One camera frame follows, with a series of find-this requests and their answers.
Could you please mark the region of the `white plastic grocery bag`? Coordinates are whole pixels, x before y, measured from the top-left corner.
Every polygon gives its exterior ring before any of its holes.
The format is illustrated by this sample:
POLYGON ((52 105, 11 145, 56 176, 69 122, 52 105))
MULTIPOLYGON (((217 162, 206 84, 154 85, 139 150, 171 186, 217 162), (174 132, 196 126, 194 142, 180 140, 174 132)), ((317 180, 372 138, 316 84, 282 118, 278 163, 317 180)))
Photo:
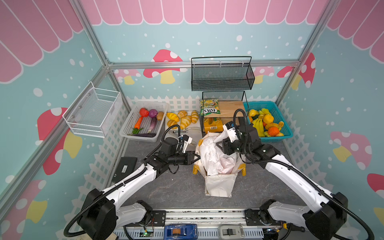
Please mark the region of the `white plastic grocery bag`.
POLYGON ((217 146, 217 143, 228 138, 226 132, 208 133, 199 141, 201 163, 208 176, 231 174, 236 163, 236 154, 227 155, 217 146))

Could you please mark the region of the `cream canvas tote bag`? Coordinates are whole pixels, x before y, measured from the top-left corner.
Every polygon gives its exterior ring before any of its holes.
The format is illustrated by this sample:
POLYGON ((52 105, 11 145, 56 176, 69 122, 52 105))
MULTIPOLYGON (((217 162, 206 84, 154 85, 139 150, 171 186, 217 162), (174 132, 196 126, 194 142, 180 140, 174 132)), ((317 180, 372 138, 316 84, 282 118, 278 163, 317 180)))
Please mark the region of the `cream canvas tote bag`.
MULTIPOLYGON (((199 155, 199 143, 196 146, 195 153, 199 155)), ((231 174, 208 176, 204 169, 201 159, 194 163, 193 174, 200 173, 205 179, 205 195, 211 197, 230 198, 235 185, 238 174, 246 175, 246 165, 241 160, 238 153, 236 154, 237 163, 231 174)))

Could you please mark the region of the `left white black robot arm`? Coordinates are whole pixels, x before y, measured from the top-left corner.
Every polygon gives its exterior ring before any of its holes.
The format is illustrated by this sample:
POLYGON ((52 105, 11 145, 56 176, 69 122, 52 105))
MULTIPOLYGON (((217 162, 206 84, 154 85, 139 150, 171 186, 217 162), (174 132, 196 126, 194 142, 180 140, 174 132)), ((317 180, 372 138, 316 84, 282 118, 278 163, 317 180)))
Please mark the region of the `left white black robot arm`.
POLYGON ((120 208, 146 184, 165 172, 171 172, 171 166, 192 165, 200 158, 195 152, 186 150, 192 139, 181 134, 180 125, 172 125, 165 132, 172 129, 177 130, 177 138, 162 137, 159 145, 142 159, 142 165, 133 173, 102 191, 90 191, 63 235, 75 238, 86 234, 92 240, 106 240, 120 226, 149 221, 153 209, 144 201, 128 206, 125 211, 120 208))

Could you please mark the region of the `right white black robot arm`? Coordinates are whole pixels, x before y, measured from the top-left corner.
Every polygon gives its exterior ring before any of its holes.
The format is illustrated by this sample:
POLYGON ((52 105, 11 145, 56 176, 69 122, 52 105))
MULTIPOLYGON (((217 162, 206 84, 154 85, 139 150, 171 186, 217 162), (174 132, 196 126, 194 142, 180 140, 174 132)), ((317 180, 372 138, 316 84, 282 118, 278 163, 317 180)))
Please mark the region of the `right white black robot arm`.
POLYGON ((367 232, 368 239, 375 235, 371 228, 348 209, 348 199, 342 193, 333 194, 321 187, 293 166, 274 146, 262 144, 261 135, 247 123, 242 109, 234 112, 232 121, 224 125, 228 137, 217 143, 224 154, 238 153, 245 164, 257 164, 283 181, 305 203, 305 206, 284 205, 275 200, 264 203, 259 210, 260 221, 286 222, 289 227, 300 227, 319 240, 342 240, 338 231, 353 218, 367 232))

